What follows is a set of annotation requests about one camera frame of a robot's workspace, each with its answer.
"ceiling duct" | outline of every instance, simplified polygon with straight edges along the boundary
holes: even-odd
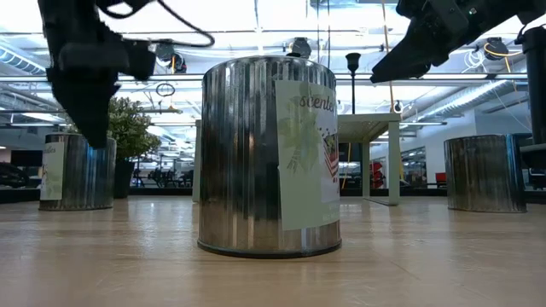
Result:
[[[513,72],[527,72],[526,62],[521,61],[514,66]],[[437,118],[446,119],[455,114],[463,113],[488,101],[496,100],[514,91],[512,80],[491,81],[478,87],[468,87],[460,90],[417,115],[407,118],[406,122],[430,121]]]
[[[3,46],[0,46],[0,61],[12,67],[19,68],[20,70],[28,72],[32,75],[45,74],[45,68],[23,56],[15,54],[13,51],[6,49]]]

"white pillar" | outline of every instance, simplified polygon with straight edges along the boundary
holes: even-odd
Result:
[[[362,143],[362,196],[369,197],[369,142]]]
[[[194,161],[194,188],[192,190],[191,199],[193,202],[199,202],[200,184],[201,184],[201,120],[195,121],[195,161]]]
[[[389,122],[389,205],[400,203],[400,123]]]

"paper label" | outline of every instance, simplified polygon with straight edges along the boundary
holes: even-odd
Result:
[[[64,158],[65,143],[51,142],[45,144],[40,200],[62,200]]]
[[[340,219],[337,104],[333,90],[276,81],[282,229]]]

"silver metal canister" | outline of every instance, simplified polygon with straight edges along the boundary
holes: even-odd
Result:
[[[445,141],[450,209],[526,212],[517,136],[469,136]]]
[[[335,76],[329,69],[294,57],[241,58],[205,74],[198,240],[205,250],[250,258],[294,258],[340,246],[339,220],[319,227],[282,229],[279,80],[319,84],[335,91]],[[316,106],[326,109],[323,102],[316,101]],[[335,99],[331,102],[330,108],[337,108]]]
[[[50,173],[61,171],[61,181],[46,183],[42,180],[42,197],[39,210],[83,211],[112,208],[113,173],[116,157],[116,141],[107,139],[106,148],[93,149],[79,134],[50,134],[45,137],[46,148],[56,145],[62,150],[57,161],[49,166]],[[44,185],[57,184],[59,197],[44,197]]]

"potted plant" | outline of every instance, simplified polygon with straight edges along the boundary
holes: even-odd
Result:
[[[151,118],[142,113],[139,101],[114,97],[110,100],[109,115],[108,134],[117,142],[113,197],[123,199],[129,195],[135,169],[131,160],[157,149],[161,141],[147,132]]]

